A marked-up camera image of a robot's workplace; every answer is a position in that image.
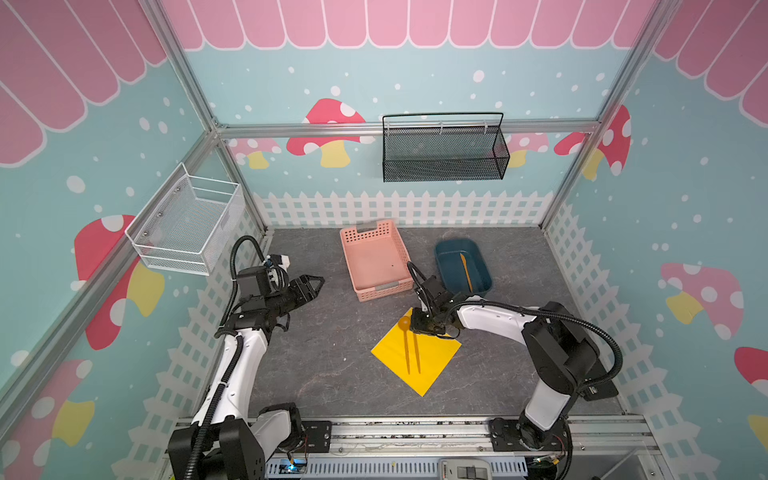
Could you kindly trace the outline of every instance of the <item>blue plastic tray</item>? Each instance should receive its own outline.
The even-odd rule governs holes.
[[[462,263],[462,254],[467,260],[467,271],[472,281],[471,292]],[[466,292],[483,295],[493,286],[493,279],[482,259],[480,249],[477,243],[469,238],[455,238],[438,243],[435,247],[435,259],[442,283],[451,293]]]

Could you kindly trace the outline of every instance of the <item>white picket fence illustration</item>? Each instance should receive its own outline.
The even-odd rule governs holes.
[[[678,410],[683,397],[664,387],[667,370],[653,366],[653,346],[637,338],[641,325],[630,323],[630,306],[619,301],[619,287],[608,284],[609,270],[600,268],[600,255],[592,253],[592,241],[584,238],[586,228],[578,227],[578,215],[572,216],[572,210],[572,204],[561,207],[548,228],[549,239],[581,317],[609,332],[621,347],[624,368],[616,386],[624,397],[622,404],[645,416],[674,473],[715,480],[720,461],[699,449],[696,437],[701,428],[683,420]],[[611,349],[602,341],[598,345],[603,360],[612,364]]]
[[[206,289],[197,291],[197,306],[187,309],[189,325],[179,329],[179,346],[168,350],[168,369],[156,375],[159,384],[157,395],[144,400],[147,410],[144,422],[128,431],[133,442],[131,451],[112,465],[112,472],[118,480],[154,478],[176,420],[194,414],[191,409],[205,387],[209,369],[215,368],[212,362],[216,345],[221,341],[214,339],[214,333],[230,298],[230,251],[235,240],[243,235],[258,238],[256,226],[247,212],[224,247],[214,271],[208,276]],[[244,243],[237,254],[240,261],[237,269],[246,267],[245,262],[250,265],[255,254],[251,243]]]
[[[391,197],[385,197],[381,192],[373,196],[363,192],[355,197],[350,192],[344,196],[332,192],[328,197],[320,193],[308,197],[301,193],[298,197],[269,194],[266,198],[254,194],[253,198],[261,217],[272,227],[333,227],[381,218],[392,218],[398,225],[414,227],[530,227],[541,222],[553,196],[552,192],[544,196],[539,196],[538,192],[528,196],[522,192],[512,196],[506,192],[498,196],[491,192],[481,196],[471,192],[466,197],[459,192],[451,196],[443,192],[437,195],[425,192],[417,197],[413,192],[404,196],[395,192]]]

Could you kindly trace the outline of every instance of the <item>wall-mounted basket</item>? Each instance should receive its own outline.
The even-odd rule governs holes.
[[[149,268],[210,275],[244,208],[239,184],[179,164],[125,234]]]
[[[504,178],[503,118],[496,112],[384,115],[384,181]]]

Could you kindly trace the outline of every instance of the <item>black mounting bracket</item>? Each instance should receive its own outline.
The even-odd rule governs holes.
[[[331,450],[331,422],[301,422],[306,434],[307,453],[328,453]]]

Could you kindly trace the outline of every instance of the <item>teal wall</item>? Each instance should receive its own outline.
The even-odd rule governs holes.
[[[549,234],[679,478],[765,478],[768,131],[703,83],[652,58],[624,103],[624,171],[581,177]]]

